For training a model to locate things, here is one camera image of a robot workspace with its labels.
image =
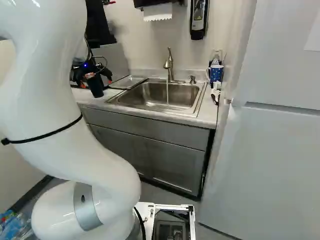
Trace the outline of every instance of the wall-mounted soap dispenser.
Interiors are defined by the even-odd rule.
[[[191,0],[190,35],[192,40],[201,40],[208,29],[210,0]]]

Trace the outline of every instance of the cup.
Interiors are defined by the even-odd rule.
[[[222,82],[221,78],[223,69],[223,65],[211,65],[211,67],[208,67],[205,71],[206,78],[208,79],[208,81],[210,81],[211,84],[217,81]]]

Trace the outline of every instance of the refrigerator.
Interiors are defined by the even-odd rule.
[[[318,240],[320,1],[236,4],[199,222],[242,240]]]

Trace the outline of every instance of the running water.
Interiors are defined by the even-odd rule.
[[[169,80],[166,80],[166,105],[169,106]]]

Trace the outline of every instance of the stainless steel sink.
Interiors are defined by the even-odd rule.
[[[163,79],[151,78],[131,90],[121,92],[108,104],[130,108],[178,114],[197,117],[206,84],[197,82],[189,84],[187,81],[170,82]]]

